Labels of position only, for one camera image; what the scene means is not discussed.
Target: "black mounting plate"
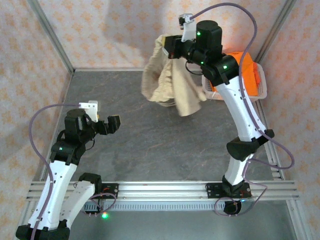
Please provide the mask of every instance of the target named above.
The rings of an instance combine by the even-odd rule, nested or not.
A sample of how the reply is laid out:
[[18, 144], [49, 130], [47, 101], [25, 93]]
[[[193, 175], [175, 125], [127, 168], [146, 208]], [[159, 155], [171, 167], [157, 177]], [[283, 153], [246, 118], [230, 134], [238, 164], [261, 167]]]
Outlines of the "black mounting plate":
[[[102, 193], [109, 193], [114, 194], [116, 198], [118, 198], [118, 192], [119, 192], [119, 184], [118, 183], [102, 183]], [[97, 196], [95, 199], [114, 199], [113, 196]]]
[[251, 190], [249, 183], [245, 182], [232, 196], [227, 195], [227, 193], [222, 188], [222, 182], [209, 182], [205, 185], [206, 193], [208, 199], [219, 199], [223, 197], [231, 197], [233, 199], [248, 199], [251, 198]]

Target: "green led light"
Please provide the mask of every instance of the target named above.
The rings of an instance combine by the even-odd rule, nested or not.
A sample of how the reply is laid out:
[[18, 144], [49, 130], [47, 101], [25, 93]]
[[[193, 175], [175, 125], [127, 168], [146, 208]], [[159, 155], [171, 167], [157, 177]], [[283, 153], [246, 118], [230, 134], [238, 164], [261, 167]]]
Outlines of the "green led light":
[[109, 217], [109, 215], [106, 213], [106, 212], [104, 212], [103, 214], [102, 214], [102, 218], [103, 219], [107, 219]]

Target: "orange cloth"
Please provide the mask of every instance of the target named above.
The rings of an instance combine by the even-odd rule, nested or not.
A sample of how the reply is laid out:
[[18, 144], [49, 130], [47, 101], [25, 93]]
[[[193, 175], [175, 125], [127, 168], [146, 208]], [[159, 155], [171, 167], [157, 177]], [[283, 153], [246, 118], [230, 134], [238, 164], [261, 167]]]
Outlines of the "orange cloth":
[[[227, 53], [227, 55], [233, 56], [236, 62], [239, 64], [243, 53], [243, 51], [235, 51]], [[243, 60], [242, 77], [248, 95], [258, 96], [258, 85], [261, 82], [261, 79], [258, 72], [258, 65], [252, 60], [249, 53], [245, 55]], [[211, 86], [211, 88], [213, 92], [217, 91], [214, 86]]]

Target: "gray floor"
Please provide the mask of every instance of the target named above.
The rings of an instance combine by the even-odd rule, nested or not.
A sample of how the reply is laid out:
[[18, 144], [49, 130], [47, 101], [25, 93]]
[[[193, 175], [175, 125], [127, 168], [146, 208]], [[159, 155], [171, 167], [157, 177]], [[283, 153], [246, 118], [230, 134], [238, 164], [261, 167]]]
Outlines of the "gray floor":
[[259, 202], [243, 216], [212, 211], [110, 211], [79, 214], [70, 240], [295, 240], [285, 201]]
[[[66, 103], [98, 100], [100, 118], [121, 117], [118, 132], [98, 135], [93, 149], [81, 158], [73, 181], [84, 172], [103, 181], [220, 181], [228, 167], [226, 143], [237, 137], [223, 101], [208, 100], [201, 110], [180, 117], [175, 107], [149, 102], [141, 94], [141, 71], [78, 71]], [[64, 129], [63, 110], [58, 131]], [[267, 161], [264, 147], [256, 157]], [[252, 163], [247, 176], [271, 180], [269, 167]]]

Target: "metal corner post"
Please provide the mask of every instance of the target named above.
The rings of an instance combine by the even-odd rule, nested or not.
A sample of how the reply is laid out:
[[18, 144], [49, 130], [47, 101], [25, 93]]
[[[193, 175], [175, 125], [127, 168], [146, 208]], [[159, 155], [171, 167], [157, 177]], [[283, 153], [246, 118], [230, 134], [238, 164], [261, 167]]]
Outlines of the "metal corner post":
[[261, 63], [262, 59], [266, 56], [269, 48], [271, 47], [272, 43], [274, 42], [278, 32], [280, 31], [281, 27], [283, 26], [284, 22], [286, 21], [289, 13], [291, 12], [292, 8], [294, 7], [297, 0], [286, 0], [278, 17], [276, 18], [268, 36], [264, 40], [264, 43], [254, 59], [256, 63]]
[[35, 13], [35, 15], [37, 16], [41, 26], [43, 27], [45, 33], [47, 34], [47, 36], [49, 37], [49, 39], [51, 40], [54, 48], [56, 49], [56, 51], [58, 52], [59, 56], [61, 57], [61, 60], [63, 61], [65, 67], [67, 68], [67, 70], [73, 74], [74, 73], [74, 68], [70, 62], [70, 59], [68, 58], [64, 48], [62, 47], [54, 29], [52, 28], [52, 26], [50, 25], [50, 22], [45, 14], [45, 12], [43, 11], [43, 9], [41, 8], [40, 3], [38, 2], [38, 0], [27, 0], [31, 9], [33, 10], [33, 12]]

